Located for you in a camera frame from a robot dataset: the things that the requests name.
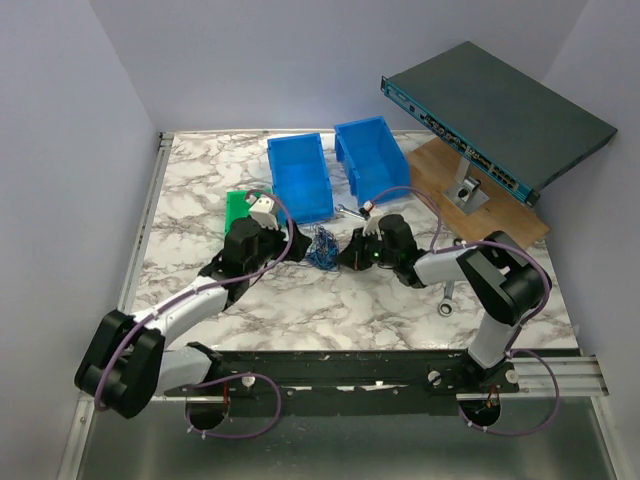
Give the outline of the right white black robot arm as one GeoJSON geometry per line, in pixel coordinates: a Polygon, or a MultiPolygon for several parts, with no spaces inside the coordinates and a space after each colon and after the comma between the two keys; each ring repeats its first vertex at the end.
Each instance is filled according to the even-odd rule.
{"type": "Polygon", "coordinates": [[[433,284],[467,282],[484,308],[479,329],[462,355],[460,379],[480,392],[496,380],[496,370],[522,325],[543,308],[551,282],[548,274],[503,231],[483,240],[439,250],[420,248],[399,214],[383,216],[378,231],[353,231],[337,263],[353,271],[374,265],[391,269],[414,289],[433,284]]]}

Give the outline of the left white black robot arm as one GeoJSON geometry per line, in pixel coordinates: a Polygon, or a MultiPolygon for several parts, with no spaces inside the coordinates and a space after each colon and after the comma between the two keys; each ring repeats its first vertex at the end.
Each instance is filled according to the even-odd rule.
{"type": "Polygon", "coordinates": [[[253,278],[281,261],[302,261],[312,244],[299,228],[271,230],[246,217],[233,222],[222,250],[195,279],[159,304],[134,314],[118,309],[100,321],[74,377],[97,410],[124,418],[138,415],[152,396],[190,385],[214,393],[222,380],[208,349],[188,346],[166,351],[201,321],[234,305],[253,278]]]}

